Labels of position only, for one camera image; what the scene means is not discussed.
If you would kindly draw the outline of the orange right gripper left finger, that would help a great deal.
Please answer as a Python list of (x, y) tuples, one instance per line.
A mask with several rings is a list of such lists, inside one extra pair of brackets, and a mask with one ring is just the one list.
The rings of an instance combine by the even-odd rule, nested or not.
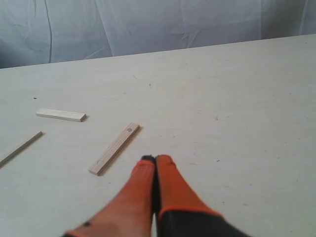
[(97, 214), (66, 237), (149, 237), (153, 207), (155, 159), (142, 156), (119, 193)]

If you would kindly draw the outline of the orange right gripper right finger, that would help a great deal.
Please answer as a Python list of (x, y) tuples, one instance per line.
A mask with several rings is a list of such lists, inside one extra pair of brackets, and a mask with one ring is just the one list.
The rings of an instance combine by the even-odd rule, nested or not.
[(168, 155), (156, 157), (160, 194), (160, 237), (247, 237), (208, 207), (187, 184)]

